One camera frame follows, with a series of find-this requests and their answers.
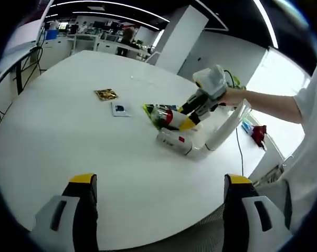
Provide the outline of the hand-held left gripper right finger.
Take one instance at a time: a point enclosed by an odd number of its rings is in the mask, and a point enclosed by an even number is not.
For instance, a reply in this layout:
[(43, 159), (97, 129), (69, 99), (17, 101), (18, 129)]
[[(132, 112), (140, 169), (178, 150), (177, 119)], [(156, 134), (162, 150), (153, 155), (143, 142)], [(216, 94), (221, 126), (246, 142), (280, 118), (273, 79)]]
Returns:
[(226, 174), (223, 251), (278, 251), (291, 237), (291, 194), (286, 181), (254, 186)]

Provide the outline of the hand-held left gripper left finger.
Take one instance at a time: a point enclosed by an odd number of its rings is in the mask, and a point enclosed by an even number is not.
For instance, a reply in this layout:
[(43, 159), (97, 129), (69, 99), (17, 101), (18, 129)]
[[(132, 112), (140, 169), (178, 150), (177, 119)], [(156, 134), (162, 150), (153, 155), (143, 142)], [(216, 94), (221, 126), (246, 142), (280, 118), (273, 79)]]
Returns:
[(34, 242), (42, 251), (98, 251), (97, 175), (70, 179), (35, 215)]

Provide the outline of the person's right hand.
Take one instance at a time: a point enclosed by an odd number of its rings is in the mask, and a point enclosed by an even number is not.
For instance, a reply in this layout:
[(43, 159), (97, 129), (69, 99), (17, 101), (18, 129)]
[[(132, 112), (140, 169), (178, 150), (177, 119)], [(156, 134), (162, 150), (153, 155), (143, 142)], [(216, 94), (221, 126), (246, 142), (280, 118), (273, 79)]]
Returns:
[(220, 103), (224, 103), (227, 106), (237, 107), (245, 98), (246, 93), (246, 90), (228, 88), (221, 97)]

